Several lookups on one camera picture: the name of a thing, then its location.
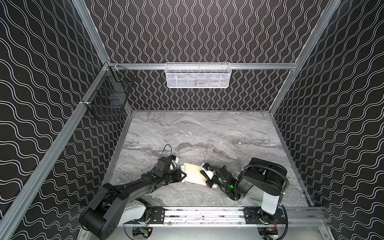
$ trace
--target black wall panel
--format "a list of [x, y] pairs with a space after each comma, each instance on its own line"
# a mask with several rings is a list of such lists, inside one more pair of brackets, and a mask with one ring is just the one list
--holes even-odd
[[0, 0], [0, 219], [101, 63], [70, 0]]
[[[128, 101], [136, 110], [267, 111], [288, 72], [234, 70], [228, 88], [168, 88], [164, 71], [138, 71]], [[124, 70], [120, 73], [127, 76]]]
[[328, 1], [85, 2], [115, 63], [291, 63]]
[[98, 191], [123, 126], [84, 115], [12, 239], [77, 238], [80, 212]]
[[384, 239], [384, 1], [344, 0], [275, 114], [335, 239]]

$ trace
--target marble floor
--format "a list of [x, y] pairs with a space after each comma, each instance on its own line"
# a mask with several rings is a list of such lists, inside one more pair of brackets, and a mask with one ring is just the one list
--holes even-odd
[[[234, 177], [252, 157], [281, 164], [290, 181], [283, 204], [308, 206], [267, 112], [134, 112], [111, 184], [134, 181], [149, 171], [165, 144], [179, 157], [178, 165], [226, 165]], [[253, 187], [234, 202], [219, 188], [180, 182], [143, 198], [159, 206], [259, 206], [262, 191]]]

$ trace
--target white mesh basket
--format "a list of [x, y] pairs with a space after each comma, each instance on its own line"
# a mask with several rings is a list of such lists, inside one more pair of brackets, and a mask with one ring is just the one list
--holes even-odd
[[230, 63], [166, 63], [169, 88], [227, 88]]

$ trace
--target black mounting plate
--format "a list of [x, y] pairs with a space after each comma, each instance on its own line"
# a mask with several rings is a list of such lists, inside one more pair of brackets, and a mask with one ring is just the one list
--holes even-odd
[[[164, 224], [164, 214], [165, 209], [163, 207], [151, 207], [151, 213], [150, 215], [153, 216], [153, 220], [150, 224]], [[135, 219], [129, 222], [126, 222], [126, 224], [140, 224], [140, 219]]]
[[[261, 207], [244, 207], [244, 218], [246, 224], [258, 224], [264, 225], [260, 220], [257, 211]], [[275, 214], [273, 215], [277, 220], [277, 224], [285, 224], [286, 218], [284, 216], [282, 209], [276, 209]]]

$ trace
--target wavy line wallpaper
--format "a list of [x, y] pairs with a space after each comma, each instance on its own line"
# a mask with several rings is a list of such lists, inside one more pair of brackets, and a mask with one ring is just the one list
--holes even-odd
[[12, 239], [77, 238], [80, 212], [104, 179], [124, 116], [123, 121], [99, 122], [87, 111]]
[[102, 64], [70, 0], [0, 0], [0, 219]]
[[113, 63], [291, 63], [327, 0], [85, 0]]
[[[131, 81], [131, 71], [119, 77]], [[228, 88], [168, 88], [162, 70], [135, 71], [128, 90], [134, 110], [264, 110], [272, 105], [289, 70], [233, 70]]]
[[384, 1], [344, 0], [275, 119], [337, 240], [384, 239]]

